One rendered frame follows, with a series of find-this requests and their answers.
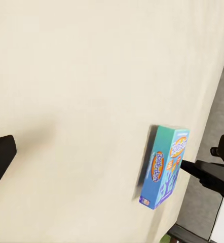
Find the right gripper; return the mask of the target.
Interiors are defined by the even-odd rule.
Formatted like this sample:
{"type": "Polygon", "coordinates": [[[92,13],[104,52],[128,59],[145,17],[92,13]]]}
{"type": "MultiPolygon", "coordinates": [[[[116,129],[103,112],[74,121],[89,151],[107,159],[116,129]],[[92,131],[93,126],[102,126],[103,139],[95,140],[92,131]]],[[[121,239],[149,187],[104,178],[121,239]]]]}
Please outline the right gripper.
{"type": "Polygon", "coordinates": [[[200,179],[200,183],[224,197],[224,164],[207,163],[197,160],[195,163],[182,160],[180,168],[200,179]]]}

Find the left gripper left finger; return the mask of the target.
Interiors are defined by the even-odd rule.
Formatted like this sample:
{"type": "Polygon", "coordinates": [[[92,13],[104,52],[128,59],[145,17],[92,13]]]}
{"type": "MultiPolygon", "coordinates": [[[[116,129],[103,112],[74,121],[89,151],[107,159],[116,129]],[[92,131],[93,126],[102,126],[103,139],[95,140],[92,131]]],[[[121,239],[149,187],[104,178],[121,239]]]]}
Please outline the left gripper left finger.
{"type": "Polygon", "coordinates": [[[13,135],[0,137],[0,180],[16,154],[17,148],[13,135]]]}

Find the board game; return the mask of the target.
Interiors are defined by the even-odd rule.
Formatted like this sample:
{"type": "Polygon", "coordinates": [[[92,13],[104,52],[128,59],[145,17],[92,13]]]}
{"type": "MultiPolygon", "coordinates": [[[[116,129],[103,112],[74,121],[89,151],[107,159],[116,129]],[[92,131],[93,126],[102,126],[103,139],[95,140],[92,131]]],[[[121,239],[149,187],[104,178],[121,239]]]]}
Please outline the board game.
{"type": "Polygon", "coordinates": [[[159,126],[139,202],[157,208],[173,194],[190,129],[159,126]]]}

